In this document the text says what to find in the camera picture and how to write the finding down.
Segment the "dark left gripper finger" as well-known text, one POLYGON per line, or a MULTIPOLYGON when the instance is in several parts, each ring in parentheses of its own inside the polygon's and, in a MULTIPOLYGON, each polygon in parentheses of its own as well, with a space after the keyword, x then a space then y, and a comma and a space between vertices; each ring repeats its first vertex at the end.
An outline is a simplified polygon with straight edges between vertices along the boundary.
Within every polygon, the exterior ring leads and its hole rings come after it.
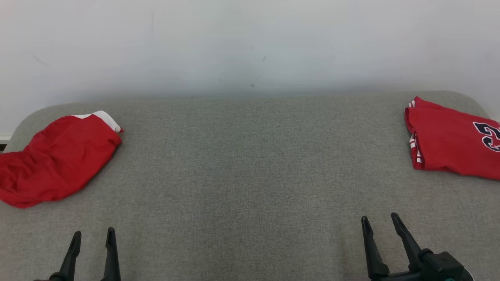
POLYGON ((116 233, 113 227, 108 228, 105 247, 107 256, 105 272, 101 281, 121 281, 116 233))
POLYGON ((81 241, 82 233, 76 231, 58 272, 58 281, 74 281, 76 259, 80 254, 81 241))

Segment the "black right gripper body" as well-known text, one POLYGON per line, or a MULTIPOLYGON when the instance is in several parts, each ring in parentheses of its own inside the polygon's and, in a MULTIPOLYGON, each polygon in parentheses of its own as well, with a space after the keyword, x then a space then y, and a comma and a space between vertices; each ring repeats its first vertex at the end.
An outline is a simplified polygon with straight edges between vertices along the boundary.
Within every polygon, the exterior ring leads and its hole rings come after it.
POLYGON ((371 281, 423 281, 420 272, 399 272, 394 274, 369 273, 371 281))

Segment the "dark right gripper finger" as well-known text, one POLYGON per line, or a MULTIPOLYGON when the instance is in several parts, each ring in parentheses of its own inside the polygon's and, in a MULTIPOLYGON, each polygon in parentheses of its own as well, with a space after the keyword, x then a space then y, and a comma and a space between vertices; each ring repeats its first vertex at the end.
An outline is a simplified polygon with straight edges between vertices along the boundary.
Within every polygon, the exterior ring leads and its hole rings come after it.
POLYGON ((418 272, 421 270, 421 261, 419 260, 420 246, 417 244, 410 231, 402 222, 399 215, 395 212, 391 213, 391 219, 395 227, 395 231, 401 238, 405 248, 405 252, 409 261, 408 269, 410 272, 418 272))
POLYGON ((364 249, 368 277, 370 279, 384 279, 389 276, 389 267, 382 261, 382 257, 377 249, 374 240, 373 229, 367 216, 361 217, 362 235, 364 239, 364 249))

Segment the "red shorts with white trim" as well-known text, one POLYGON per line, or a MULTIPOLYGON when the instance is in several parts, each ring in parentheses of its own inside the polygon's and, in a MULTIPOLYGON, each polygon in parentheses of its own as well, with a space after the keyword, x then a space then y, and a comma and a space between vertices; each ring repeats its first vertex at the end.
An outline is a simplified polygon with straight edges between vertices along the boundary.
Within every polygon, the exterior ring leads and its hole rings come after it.
POLYGON ((75 194, 109 162, 122 132, 102 110, 51 122, 22 151, 0 153, 0 201, 29 208, 75 194))

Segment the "red jersey with navy number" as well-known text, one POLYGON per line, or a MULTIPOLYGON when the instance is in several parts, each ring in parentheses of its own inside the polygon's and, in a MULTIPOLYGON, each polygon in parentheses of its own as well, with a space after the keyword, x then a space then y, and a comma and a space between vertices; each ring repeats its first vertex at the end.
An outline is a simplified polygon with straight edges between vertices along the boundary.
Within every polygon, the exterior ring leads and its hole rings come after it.
POLYGON ((500 180, 500 123, 415 97, 405 125, 414 169, 500 180))

